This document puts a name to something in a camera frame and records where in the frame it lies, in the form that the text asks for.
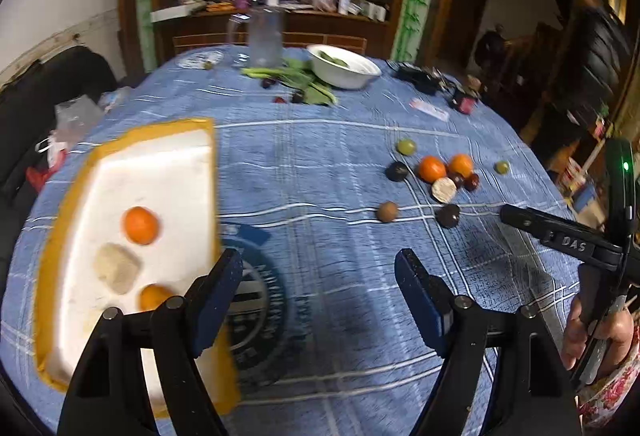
doorway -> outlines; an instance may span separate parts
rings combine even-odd
[[[438,64],[465,73],[487,0],[451,0],[449,19],[438,50]]]

orange fruit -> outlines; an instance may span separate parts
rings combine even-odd
[[[174,296],[175,293],[161,285],[147,285],[138,294],[138,307],[140,311],[155,310],[164,301]]]
[[[447,175],[447,168],[435,156],[425,156],[418,166],[418,175],[427,183],[433,183]]]
[[[460,153],[449,160],[449,171],[459,172],[465,179],[474,172],[474,161],[469,155]]]
[[[122,216],[122,230],[129,241],[148,245],[158,237],[160,222],[150,210],[132,207]]]

floral sleeve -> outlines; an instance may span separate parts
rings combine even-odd
[[[631,349],[618,369],[578,392],[578,406],[585,429],[602,427],[613,416],[640,373],[640,327],[638,312],[634,317]]]

screw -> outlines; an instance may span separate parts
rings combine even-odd
[[[522,313],[527,319],[532,319],[536,316],[536,309],[533,306],[526,305],[520,308],[520,313]]]
[[[184,303],[184,299],[179,295],[174,295],[166,300],[166,307],[169,308],[169,310],[177,310],[182,306],[182,303]]]
[[[462,308],[463,310],[471,308],[474,304],[474,300],[467,295],[456,295],[453,302],[458,308]]]
[[[117,314],[118,314],[118,309],[115,306],[110,306],[105,311],[102,312],[102,318],[110,321],[116,318]]]

blue tablecloth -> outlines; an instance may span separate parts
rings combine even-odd
[[[288,55],[304,57],[301,50]],[[454,293],[483,307],[514,311],[537,301],[558,342],[577,291],[576,262],[502,225],[504,203],[567,216],[560,194],[529,148],[496,113],[479,105],[472,115],[451,110],[442,122],[409,106],[414,97],[448,109],[382,77],[362,91],[337,91],[340,106],[272,103],[290,89],[263,90],[236,71],[184,70],[171,60],[112,110],[40,194],[18,243],[0,327],[0,358],[17,389],[51,428],[63,395],[39,381],[33,362],[33,289],[47,232],[74,175],[92,147],[134,126],[182,117],[212,117],[218,140],[218,204],[222,219],[258,225],[289,300],[305,299],[310,334],[272,386],[245,393],[226,417],[238,435],[408,434],[433,387],[441,361],[426,348],[394,279],[394,256],[411,247],[430,273]],[[469,153],[481,186],[458,192],[460,225],[442,229],[439,205],[412,174],[403,183],[383,174],[396,140],[411,137],[424,155],[448,159]],[[496,161],[511,172],[498,175]],[[379,223],[376,206],[400,206],[393,223]],[[493,379],[487,352],[468,434],[478,431]],[[174,431],[159,420],[162,434]]]

